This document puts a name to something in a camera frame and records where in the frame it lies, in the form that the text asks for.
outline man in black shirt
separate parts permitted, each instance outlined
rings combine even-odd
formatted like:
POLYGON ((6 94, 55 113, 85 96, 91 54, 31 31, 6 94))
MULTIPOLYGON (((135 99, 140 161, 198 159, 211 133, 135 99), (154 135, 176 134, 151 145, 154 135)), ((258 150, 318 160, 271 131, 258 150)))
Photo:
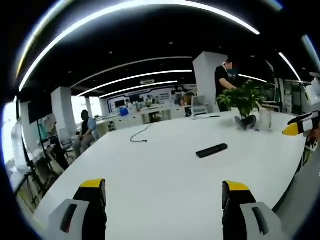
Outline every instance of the man in black shirt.
MULTIPOLYGON (((238 74, 238 65, 234 58, 228 57, 227 61, 218 66, 215 69, 214 78, 215 78, 215 97, 219 97, 223 94, 223 91, 228 89, 236 89, 234 86, 235 78, 238 74)), ((219 104, 220 112, 228 111, 228 108, 225 105, 219 104)))

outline sitting man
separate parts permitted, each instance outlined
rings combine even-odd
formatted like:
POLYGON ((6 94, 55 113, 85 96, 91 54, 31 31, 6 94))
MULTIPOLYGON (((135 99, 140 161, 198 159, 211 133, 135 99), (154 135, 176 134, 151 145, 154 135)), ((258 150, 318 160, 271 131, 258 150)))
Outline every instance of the sitting man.
POLYGON ((97 123, 93 118, 89 117, 87 110, 82 111, 81 118, 83 120, 81 134, 72 144, 75 156, 77 158, 81 155, 81 147, 83 152, 85 152, 91 146, 91 144, 98 139, 97 123))

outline white pillar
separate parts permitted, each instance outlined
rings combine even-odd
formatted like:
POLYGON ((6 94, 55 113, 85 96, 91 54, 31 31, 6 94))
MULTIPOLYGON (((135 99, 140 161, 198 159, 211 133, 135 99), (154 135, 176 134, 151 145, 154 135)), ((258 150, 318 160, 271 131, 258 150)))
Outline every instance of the white pillar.
POLYGON ((105 98, 100 98, 100 106, 102 110, 102 116, 108 116, 109 109, 108 109, 108 102, 105 98))
POLYGON ((59 87, 51 93, 51 102, 58 135, 60 130, 65 128, 70 134, 75 134, 77 126, 71 101, 71 89, 64 86, 59 87))
POLYGON ((219 112, 216 104, 215 72, 227 58, 226 55, 204 51, 193 61, 198 96, 205 96, 210 112, 219 112))
POLYGON ((85 104, 86 104, 86 109, 88 110, 88 113, 89 113, 89 117, 93 118, 92 110, 91 110, 91 103, 90 103, 90 98, 89 97, 85 98, 85 104))
POLYGON ((34 152, 39 148, 38 141, 40 140, 40 137, 37 122, 35 121, 31 124, 29 122, 28 104, 28 102, 20 103, 20 116, 25 144, 31 152, 34 152))

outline white table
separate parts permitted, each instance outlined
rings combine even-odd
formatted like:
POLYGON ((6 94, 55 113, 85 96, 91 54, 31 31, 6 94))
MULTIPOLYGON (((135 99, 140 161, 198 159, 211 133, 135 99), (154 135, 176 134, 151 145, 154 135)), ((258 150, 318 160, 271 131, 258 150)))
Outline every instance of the white table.
POLYGON ((270 132, 237 129, 235 112, 181 118, 106 134, 55 182, 35 212, 44 226, 80 184, 106 179, 106 239, 221 240, 222 182, 246 184, 258 202, 273 208, 299 165, 305 139, 282 135, 293 117, 272 113, 270 132), (206 158, 196 152, 221 144, 206 158))

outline chair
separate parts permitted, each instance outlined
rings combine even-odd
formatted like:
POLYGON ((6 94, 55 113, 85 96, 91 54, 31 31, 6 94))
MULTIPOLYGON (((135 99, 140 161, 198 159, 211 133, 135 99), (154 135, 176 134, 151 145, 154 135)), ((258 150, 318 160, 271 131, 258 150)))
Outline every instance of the chair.
POLYGON ((61 144, 61 148, 63 150, 63 153, 67 156, 67 158, 73 159, 72 156, 69 156, 68 153, 72 153, 72 140, 71 140, 71 134, 66 128, 60 129, 59 131, 59 140, 61 144))
POLYGON ((205 96, 192 96, 191 113, 192 113, 192 116, 208 113, 205 96))

